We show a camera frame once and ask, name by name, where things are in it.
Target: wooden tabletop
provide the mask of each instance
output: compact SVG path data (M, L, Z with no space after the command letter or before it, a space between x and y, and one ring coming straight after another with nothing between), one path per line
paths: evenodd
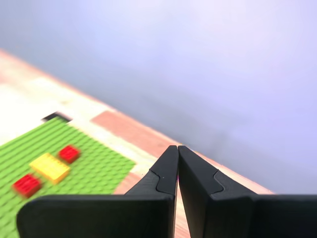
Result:
M136 166L116 189L116 194L124 194L137 183L168 145L179 145L107 104L0 50L0 145L39 126L43 123L42 118L56 111L72 118L69 123L74 127L136 162ZM271 193L223 165L199 155L254 192ZM175 237L190 237L179 189Z

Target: black object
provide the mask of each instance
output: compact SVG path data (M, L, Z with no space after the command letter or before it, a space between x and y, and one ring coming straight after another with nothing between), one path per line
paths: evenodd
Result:
M48 121L48 120L51 120L55 117L59 117L61 119L63 119L65 122L70 122L72 119L66 117L65 115L59 113L59 112L55 112L55 113L52 113L50 115L48 115L47 117L44 117L42 120L43 121Z
M125 195L49 195L34 199L17 214L20 237L172 238L177 168L177 147L169 146Z
M317 196L257 195L187 147L178 150L192 238L317 237Z

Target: green lego baseplate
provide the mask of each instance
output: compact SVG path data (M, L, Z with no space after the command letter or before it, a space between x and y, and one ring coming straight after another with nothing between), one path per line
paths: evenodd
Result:
M69 175L59 184L53 185L30 168L29 164L44 153L58 158L58 152L69 144L81 155L69 165ZM0 237L19 237L15 217L26 202L48 194L111 194L134 165L58 117L0 146ZM42 188L23 199L12 185L28 173L41 180Z

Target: light wood surface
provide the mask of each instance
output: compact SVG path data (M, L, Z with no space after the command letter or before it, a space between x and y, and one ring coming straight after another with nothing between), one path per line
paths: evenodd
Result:
M179 145L116 109L58 81L0 50L0 145L39 126L41 119L59 111L79 130L136 162L116 189L124 194L144 174L168 145ZM271 191L201 155L223 173L260 194ZM188 238L189 231L178 189L175 237Z

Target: red lego brick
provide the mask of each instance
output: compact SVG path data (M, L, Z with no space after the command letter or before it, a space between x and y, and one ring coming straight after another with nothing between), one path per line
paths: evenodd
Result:
M67 163L71 164L75 160L77 160L77 158L80 155L80 151L72 145L67 145L64 149L62 149L58 153L58 155L61 159L65 160Z
M40 190L42 185L37 178L35 178L31 174L27 174L20 178L17 182L15 182L12 187L23 197L29 198L38 190Z

